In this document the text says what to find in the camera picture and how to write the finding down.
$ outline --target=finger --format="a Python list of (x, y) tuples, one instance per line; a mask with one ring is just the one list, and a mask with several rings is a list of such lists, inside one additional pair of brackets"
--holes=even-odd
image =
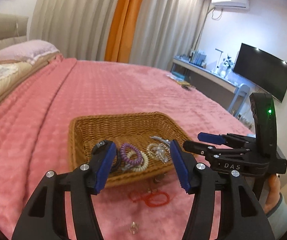
[(268, 184), (270, 187), (270, 191), (272, 192), (280, 192), (280, 179), (276, 174), (272, 174), (268, 178)]

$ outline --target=human hand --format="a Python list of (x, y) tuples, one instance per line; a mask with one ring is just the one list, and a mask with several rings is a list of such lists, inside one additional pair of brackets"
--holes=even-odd
[(277, 205), (280, 199), (280, 180), (278, 176), (276, 174), (272, 174), (268, 178), (268, 184), (270, 187), (270, 191), (263, 208), (265, 214), (272, 210)]

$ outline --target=metal screw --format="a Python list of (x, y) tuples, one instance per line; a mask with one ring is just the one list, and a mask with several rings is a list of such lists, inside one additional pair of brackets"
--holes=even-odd
[(46, 176), (47, 176), (48, 178), (51, 178), (53, 175), (54, 175), (54, 171), (48, 171), (48, 172), (46, 173)]
[(198, 163), (197, 164), (197, 169), (204, 170), (205, 169), (205, 165), (203, 163)]
[(88, 164), (82, 164), (82, 165), (80, 166), (80, 169), (81, 169), (82, 171), (86, 171), (86, 170), (89, 169), (89, 165), (88, 165)]
[(240, 173), (239, 173), (239, 171), (233, 170), (233, 171), (231, 171), (231, 175), (234, 177), (239, 177)]

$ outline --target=purple spiral hair tie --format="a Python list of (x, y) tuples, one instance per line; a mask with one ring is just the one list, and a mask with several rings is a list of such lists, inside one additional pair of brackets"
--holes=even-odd
[[(125, 153), (125, 150), (127, 148), (130, 148), (132, 150), (134, 150), (134, 152), (136, 153), (137, 155), (137, 158), (135, 160), (130, 160), (128, 157), (127, 157), (127, 154)], [(122, 160), (127, 163), (127, 164), (130, 164), (132, 166), (137, 166), (139, 165), (143, 158), (142, 158), (142, 154), (141, 152), (136, 148), (134, 147), (133, 145), (131, 145), (130, 143), (124, 143), (121, 147), (120, 147), (120, 155), (121, 155), (121, 158)]]

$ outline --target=blue gripper pad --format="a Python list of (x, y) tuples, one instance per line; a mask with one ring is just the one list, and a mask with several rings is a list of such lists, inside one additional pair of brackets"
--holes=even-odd
[(212, 143), (212, 144), (217, 144), (217, 145), (226, 143), (226, 139), (224, 137), (220, 135), (204, 133), (204, 132), (201, 132), (198, 134), (198, 140), (201, 142)]
[(109, 149), (107, 150), (107, 153), (104, 157), (104, 160), (101, 163), (100, 168), (96, 172), (96, 184), (94, 186), (94, 189), (97, 191), (97, 193), (99, 193), (106, 185), (113, 160), (116, 157), (116, 152), (117, 152), (117, 146), (113, 142), (110, 145)]
[(170, 155), (173, 161), (174, 168), (176, 169), (176, 173), (180, 182), (181, 187), (189, 192), (191, 190), (191, 184), (189, 182), (189, 172), (188, 169), (182, 159), (181, 149), (178, 149), (175, 141), (171, 141), (170, 143)]

